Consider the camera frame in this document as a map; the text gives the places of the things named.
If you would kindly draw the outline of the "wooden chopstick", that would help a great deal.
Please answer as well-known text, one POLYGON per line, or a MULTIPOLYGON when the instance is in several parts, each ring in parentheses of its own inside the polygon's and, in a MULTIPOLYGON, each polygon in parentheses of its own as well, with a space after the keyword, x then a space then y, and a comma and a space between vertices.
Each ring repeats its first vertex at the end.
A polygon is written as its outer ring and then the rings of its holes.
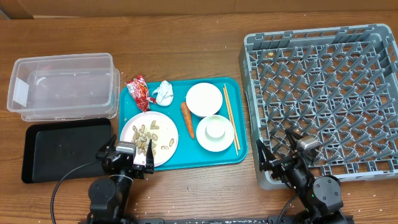
POLYGON ((233 135, 234 150, 235 150, 236 155, 239 156, 238 146, 237 146, 236 138, 234 135, 233 121, 232 121, 232 116, 231 116, 232 114, 231 114, 231 110, 230 110, 231 107, 230 107, 230 103, 226 96, 226 87, 225 86, 223 87, 223 96, 224 96, 224 101, 225 101, 226 109, 227 109, 227 113, 228 113, 228 120, 232 127, 231 130, 232 130, 232 135, 233 135))
POLYGON ((241 150, 241 148, 240 148, 240 145, 239 145, 239 139, 238 139, 236 126, 235 126, 235 122, 234 122, 233 110, 232 110, 232 107, 231 107, 231 102, 229 100, 228 89, 226 87, 226 84, 224 84, 223 91, 224 91, 224 97, 225 97, 225 101, 226 101, 226 106, 227 106, 227 109, 228 109, 229 120, 230 120, 231 124, 233 125, 233 129, 234 129, 234 146, 235 146, 235 150, 236 150, 236 155, 238 156, 239 155, 239 151, 241 150))

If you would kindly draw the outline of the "white tissue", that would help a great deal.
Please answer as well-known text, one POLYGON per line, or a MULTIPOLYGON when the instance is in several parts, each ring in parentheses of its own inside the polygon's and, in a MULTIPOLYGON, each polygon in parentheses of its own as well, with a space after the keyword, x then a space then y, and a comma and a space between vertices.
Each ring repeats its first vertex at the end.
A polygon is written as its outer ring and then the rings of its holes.
POLYGON ((160 106, 169 106, 174 99, 172 85, 166 80, 162 81, 152 94, 155 95, 155 102, 160 106))

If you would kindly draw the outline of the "white cup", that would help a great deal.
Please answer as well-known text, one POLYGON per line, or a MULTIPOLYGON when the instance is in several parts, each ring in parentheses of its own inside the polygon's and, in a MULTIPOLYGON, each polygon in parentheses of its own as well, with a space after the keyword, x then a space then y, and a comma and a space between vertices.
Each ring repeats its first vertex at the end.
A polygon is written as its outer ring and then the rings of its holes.
POLYGON ((210 121, 206 125, 206 133, 211 138, 219 139, 224 136, 225 130, 219 121, 210 121))

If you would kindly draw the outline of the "pile of peanuts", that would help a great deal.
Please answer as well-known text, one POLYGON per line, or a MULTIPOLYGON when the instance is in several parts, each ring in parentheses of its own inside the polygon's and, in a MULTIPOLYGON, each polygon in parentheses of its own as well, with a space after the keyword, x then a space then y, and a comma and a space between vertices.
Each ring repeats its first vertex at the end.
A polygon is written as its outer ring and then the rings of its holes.
POLYGON ((150 123, 132 125, 133 135, 131 142, 137 147, 137 153, 146 156, 149 140, 152 140, 152 152, 168 153, 175 147, 177 138, 169 130, 169 126, 158 122, 156 119, 150 123))

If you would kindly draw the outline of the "red snack wrapper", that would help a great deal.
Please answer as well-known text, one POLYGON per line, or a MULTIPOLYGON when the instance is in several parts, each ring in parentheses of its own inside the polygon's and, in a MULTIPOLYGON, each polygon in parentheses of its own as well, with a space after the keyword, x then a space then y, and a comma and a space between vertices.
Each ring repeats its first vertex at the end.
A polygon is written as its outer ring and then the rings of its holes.
POLYGON ((156 104, 155 98, 149 95, 147 83, 142 75, 138 75, 137 77, 128 80, 126 82, 126 87, 137 107, 142 112, 149 111, 151 103, 156 104))

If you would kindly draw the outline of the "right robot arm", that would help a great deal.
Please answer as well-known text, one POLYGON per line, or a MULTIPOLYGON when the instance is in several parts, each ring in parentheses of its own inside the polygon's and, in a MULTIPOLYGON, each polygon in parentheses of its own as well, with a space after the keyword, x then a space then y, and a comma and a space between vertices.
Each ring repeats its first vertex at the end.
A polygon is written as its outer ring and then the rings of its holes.
POLYGON ((295 195, 285 204, 277 223, 351 223, 341 212, 341 184, 333 175, 315 177, 308 168, 313 164, 321 143, 312 136, 301 136, 291 129, 285 133, 293 153, 277 159, 261 141, 256 141, 259 170, 270 171, 273 179, 280 179, 295 195), (295 216, 285 216, 287 207, 299 198, 305 210, 295 216))

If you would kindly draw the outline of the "orange carrot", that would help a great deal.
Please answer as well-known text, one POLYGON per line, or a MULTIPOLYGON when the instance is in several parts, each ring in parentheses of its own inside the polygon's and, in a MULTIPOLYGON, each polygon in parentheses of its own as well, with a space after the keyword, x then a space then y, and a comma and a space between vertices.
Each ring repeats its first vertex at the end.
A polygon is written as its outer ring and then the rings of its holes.
POLYGON ((181 107, 181 111, 182 111, 182 114, 183 114, 183 118, 184 118, 187 130, 188 130, 188 133, 189 133, 190 137, 192 139, 194 139, 195 138, 195 132, 194 132, 194 129, 193 129, 191 111, 188 109, 188 106, 187 106, 186 102, 184 102, 184 101, 181 103, 180 107, 181 107))

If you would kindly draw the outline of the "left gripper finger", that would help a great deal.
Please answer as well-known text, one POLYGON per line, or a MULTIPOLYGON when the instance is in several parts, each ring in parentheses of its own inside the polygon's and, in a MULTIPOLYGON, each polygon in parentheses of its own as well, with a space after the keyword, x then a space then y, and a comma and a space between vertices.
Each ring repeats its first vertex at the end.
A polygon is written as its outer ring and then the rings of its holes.
POLYGON ((152 152, 152 140, 151 139, 149 140, 149 144, 147 147, 145 173, 146 174, 154 173, 154 155, 152 152))
POLYGON ((101 146, 96 153, 96 159, 106 159, 111 151, 115 150, 117 135, 114 134, 108 142, 101 146))

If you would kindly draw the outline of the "pink-rimmed white bowl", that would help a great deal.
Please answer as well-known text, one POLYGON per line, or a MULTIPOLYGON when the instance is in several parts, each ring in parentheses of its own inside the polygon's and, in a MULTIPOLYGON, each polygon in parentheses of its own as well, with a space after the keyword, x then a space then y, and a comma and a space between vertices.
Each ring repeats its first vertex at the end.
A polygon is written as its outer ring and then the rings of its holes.
POLYGON ((221 115, 212 115, 203 118, 197 126, 196 136, 201 147, 210 152, 221 152, 230 147, 233 143, 233 135, 229 120, 221 115), (206 133, 206 125, 210 121, 219 121, 225 130, 224 136, 219 139, 211 138, 206 133))

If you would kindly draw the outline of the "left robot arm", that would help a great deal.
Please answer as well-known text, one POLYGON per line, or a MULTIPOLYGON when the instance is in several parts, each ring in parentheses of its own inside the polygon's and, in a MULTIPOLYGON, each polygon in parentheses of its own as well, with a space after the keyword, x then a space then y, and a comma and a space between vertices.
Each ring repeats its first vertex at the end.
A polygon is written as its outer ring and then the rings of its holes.
POLYGON ((116 143, 117 135, 100 147, 96 158, 108 177, 95 180, 88 190, 90 213, 87 223, 135 223, 125 209, 134 180, 143 179, 145 174, 154 173, 152 141, 143 165, 134 163, 137 146, 132 142, 116 143))

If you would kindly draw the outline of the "white plate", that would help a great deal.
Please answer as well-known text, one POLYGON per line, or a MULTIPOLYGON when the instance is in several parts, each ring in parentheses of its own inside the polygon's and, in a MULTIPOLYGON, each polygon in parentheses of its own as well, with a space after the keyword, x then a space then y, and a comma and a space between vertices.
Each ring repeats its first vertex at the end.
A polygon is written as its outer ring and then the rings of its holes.
POLYGON ((152 144, 154 166, 165 164, 178 146, 178 131, 174 122, 166 115, 148 111, 132 117, 123 127, 119 139, 134 143, 137 147, 135 163, 143 165, 152 144))

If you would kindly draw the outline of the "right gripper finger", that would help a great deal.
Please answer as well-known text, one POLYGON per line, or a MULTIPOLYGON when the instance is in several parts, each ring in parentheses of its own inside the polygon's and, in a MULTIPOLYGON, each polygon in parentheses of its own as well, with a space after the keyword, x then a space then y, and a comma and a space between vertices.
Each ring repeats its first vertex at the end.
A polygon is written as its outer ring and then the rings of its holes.
POLYGON ((290 128, 285 130, 285 134, 289 140, 291 150, 298 152, 303 151, 302 147, 299 146, 299 140, 302 139, 303 136, 297 134, 293 129, 290 128))
POLYGON ((267 146, 261 141, 256 141, 258 158, 259 158, 259 170, 260 171, 268 171, 272 170, 274 165, 272 164, 276 157, 271 153, 271 151, 267 148, 267 146))

